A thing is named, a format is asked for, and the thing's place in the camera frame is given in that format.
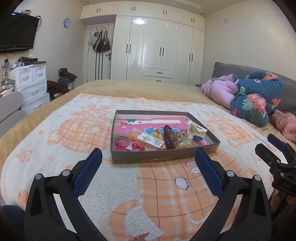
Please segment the person's right hand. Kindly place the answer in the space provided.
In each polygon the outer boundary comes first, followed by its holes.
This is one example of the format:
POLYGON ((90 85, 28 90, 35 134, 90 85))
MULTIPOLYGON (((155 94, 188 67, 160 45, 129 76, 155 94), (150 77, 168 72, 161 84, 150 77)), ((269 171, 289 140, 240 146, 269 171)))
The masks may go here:
POLYGON ((295 197, 286 195, 285 193, 274 189, 270 201, 271 208, 276 210, 284 200, 290 205, 295 205, 295 197))

